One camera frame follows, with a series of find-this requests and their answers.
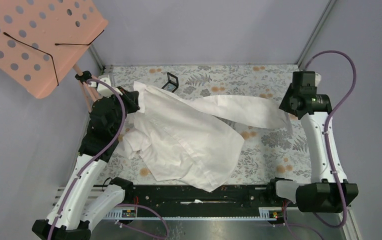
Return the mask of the white shirt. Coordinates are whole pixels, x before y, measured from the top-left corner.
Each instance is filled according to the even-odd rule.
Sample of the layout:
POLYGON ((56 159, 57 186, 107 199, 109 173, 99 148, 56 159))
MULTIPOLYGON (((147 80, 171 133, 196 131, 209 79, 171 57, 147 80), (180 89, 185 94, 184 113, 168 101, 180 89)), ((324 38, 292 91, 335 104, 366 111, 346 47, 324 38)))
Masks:
POLYGON ((128 118, 133 128, 120 143, 126 158, 140 156, 157 181, 178 180, 206 192, 224 184, 237 166, 244 138, 233 121, 263 129, 291 121, 272 100, 245 95, 183 99, 136 81, 140 109, 128 118))

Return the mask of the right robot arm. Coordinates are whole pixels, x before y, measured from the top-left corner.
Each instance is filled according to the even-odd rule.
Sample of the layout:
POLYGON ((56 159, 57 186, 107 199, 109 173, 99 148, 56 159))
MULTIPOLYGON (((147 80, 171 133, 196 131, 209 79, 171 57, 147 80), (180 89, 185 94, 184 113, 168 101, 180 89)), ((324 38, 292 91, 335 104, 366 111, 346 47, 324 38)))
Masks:
POLYGON ((308 213, 344 212, 358 196, 359 189, 357 184, 348 181, 340 163, 329 97, 318 94, 315 86, 290 85, 279 108, 300 120, 311 161, 311 182, 277 180, 275 187, 266 191, 266 201, 278 206, 290 200, 301 212, 308 213))

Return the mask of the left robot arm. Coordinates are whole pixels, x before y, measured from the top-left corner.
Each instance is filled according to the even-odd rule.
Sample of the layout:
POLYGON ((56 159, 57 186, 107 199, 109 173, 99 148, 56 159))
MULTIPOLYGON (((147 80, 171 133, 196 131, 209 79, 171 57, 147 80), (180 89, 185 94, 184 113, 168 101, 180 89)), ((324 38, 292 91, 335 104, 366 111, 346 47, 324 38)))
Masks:
POLYGON ((132 182, 113 178, 103 193, 86 204, 94 184, 119 144, 126 117, 140 110, 139 92, 122 87, 92 104, 86 134, 68 183, 45 219, 38 219, 32 232, 41 240, 88 240, 97 224, 117 204, 134 200, 132 182))

